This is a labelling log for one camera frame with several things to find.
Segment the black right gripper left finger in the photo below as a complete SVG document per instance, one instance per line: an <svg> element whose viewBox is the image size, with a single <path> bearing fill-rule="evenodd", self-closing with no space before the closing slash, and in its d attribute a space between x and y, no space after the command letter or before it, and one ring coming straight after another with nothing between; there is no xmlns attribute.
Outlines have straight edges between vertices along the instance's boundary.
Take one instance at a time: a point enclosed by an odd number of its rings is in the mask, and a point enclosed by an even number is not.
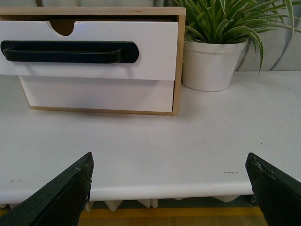
<svg viewBox="0 0 301 226"><path fill-rule="evenodd" d="M2 226L76 226L90 198L94 160L78 159L0 218Z"/></svg>

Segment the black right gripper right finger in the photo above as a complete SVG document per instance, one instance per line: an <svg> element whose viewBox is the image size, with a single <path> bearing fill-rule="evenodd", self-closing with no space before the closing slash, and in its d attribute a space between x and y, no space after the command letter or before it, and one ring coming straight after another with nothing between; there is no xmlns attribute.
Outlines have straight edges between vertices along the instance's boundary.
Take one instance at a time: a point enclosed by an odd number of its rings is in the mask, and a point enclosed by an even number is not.
<svg viewBox="0 0 301 226"><path fill-rule="evenodd" d="M269 226L301 224L301 183L254 153L245 163L258 206Z"/></svg>

